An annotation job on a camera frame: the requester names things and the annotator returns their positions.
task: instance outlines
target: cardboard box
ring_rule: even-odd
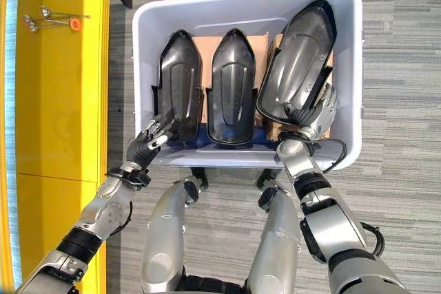
[[[256,59],[256,73],[254,75],[254,87],[258,89],[262,85],[263,77],[267,71],[268,61],[268,44],[269,34],[268,32],[262,36],[247,36],[248,42],[251,45],[254,58]],[[204,36],[193,37],[194,44],[196,45],[199,54],[202,58],[202,81],[201,86],[204,93],[204,101],[202,108],[201,123],[207,122],[207,93],[206,88],[212,86],[212,61],[213,54],[222,41],[221,36]],[[255,125],[262,125],[263,118],[256,111],[254,117]]]
[[[274,38],[274,40],[271,43],[271,46],[269,47],[269,53],[268,53],[268,59],[270,60],[274,51],[276,48],[280,45],[280,42],[282,41],[283,34],[278,34]],[[327,65],[332,66],[332,53],[328,58]],[[332,84],[332,73],[329,75],[327,79],[327,83]],[[325,86],[323,85],[322,91],[319,94],[319,97],[317,100],[320,100],[321,96],[323,95],[323,92],[325,91]],[[272,120],[269,120],[268,118],[264,119],[264,126],[265,126],[265,132],[267,134],[267,140],[270,141],[277,141],[278,135],[281,132],[296,132],[299,128],[298,125],[285,125],[273,122]],[[328,138],[329,137],[329,129],[320,137],[320,138]]]

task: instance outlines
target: silver robot leg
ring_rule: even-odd
[[[179,180],[159,200],[147,224],[141,285],[144,293],[174,291],[183,272],[185,206],[198,200],[202,181]]]
[[[270,187],[260,197],[259,206],[268,218],[249,272],[248,293],[294,293],[300,227],[290,196],[280,187]]]

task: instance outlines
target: robotic hand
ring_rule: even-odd
[[[336,92],[329,84],[312,114],[298,134],[288,136],[277,149],[305,215],[300,229],[309,252],[315,260],[328,264],[332,293],[409,293],[377,256],[380,253],[366,251],[362,224],[307,148],[306,142],[326,132],[336,115]]]
[[[132,141],[127,161],[106,173],[94,199],[82,210],[80,218],[55,250],[51,250],[17,289],[19,294],[75,294],[88,263],[109,236],[120,231],[123,211],[132,207],[135,191],[146,187],[150,178],[147,166],[161,145],[174,133],[170,117],[157,116]]]

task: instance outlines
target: black joint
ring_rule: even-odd
[[[362,249],[348,249],[332,255],[328,263],[329,272],[332,273],[341,262],[351,258],[368,258],[373,261],[376,260],[375,256],[368,251],[364,251]]]
[[[302,200],[308,193],[325,187],[331,187],[331,184],[329,184],[322,174],[316,172],[301,175],[294,182],[294,189],[300,200]]]
[[[200,186],[201,191],[205,191],[208,188],[208,180],[205,175],[205,168],[202,167],[191,167],[192,175],[196,178],[202,180],[202,185]]]
[[[57,251],[71,255],[88,264],[102,243],[102,240],[94,234],[75,227],[62,239]]]
[[[184,188],[193,202],[197,202],[199,200],[198,188],[193,182],[184,182]]]
[[[326,258],[323,255],[320,247],[317,244],[314,235],[312,234],[311,229],[309,228],[308,222],[306,220],[300,221],[300,230],[302,230],[303,237],[305,238],[306,245],[308,247],[308,251],[311,255],[313,255],[317,260],[325,263]]]
[[[277,194],[277,188],[268,187],[259,198],[259,207],[265,211],[269,211],[269,206],[271,205],[271,201],[273,197]]]
[[[309,215],[311,213],[315,213],[319,210],[334,206],[337,204],[335,200],[332,199],[326,199],[324,201],[320,201],[316,204],[313,204],[312,206],[308,207],[306,203],[300,203],[300,208],[302,208],[303,215]]]
[[[146,187],[151,181],[150,177],[147,175],[148,172],[149,171],[147,169],[133,169],[131,172],[128,172],[121,168],[112,168],[105,175],[113,178],[120,178],[122,180],[128,180],[132,185],[135,184],[137,187]]]

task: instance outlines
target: gray carpet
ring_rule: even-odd
[[[134,0],[134,8],[149,1]],[[134,135],[134,11],[112,0],[109,166],[121,162]],[[363,0],[363,11],[362,153],[328,178],[361,220],[381,227],[384,260],[408,289],[441,293],[441,0]],[[141,293],[147,219],[171,181],[185,174],[188,169],[151,168],[153,181],[136,195],[133,221],[108,241],[108,293]],[[233,282],[247,277],[265,221],[257,176],[257,170],[208,170],[209,191],[187,211],[189,273]],[[286,177],[280,181],[289,187]],[[327,268],[304,243],[296,292],[329,292]]]

